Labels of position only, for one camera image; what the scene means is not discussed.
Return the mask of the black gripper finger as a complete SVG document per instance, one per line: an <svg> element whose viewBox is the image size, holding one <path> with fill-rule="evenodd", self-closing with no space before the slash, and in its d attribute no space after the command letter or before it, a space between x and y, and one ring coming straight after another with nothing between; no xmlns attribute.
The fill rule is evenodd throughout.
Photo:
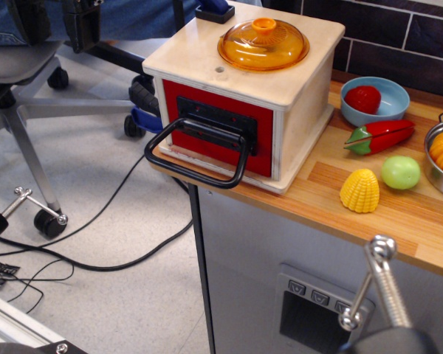
<svg viewBox="0 0 443 354"><path fill-rule="evenodd" d="M100 1L62 1L63 21L75 53L85 52L100 41Z"/></svg>
<svg viewBox="0 0 443 354"><path fill-rule="evenodd" d="M41 44L51 36L45 1L11 1L11 15L18 31L27 44Z"/></svg>

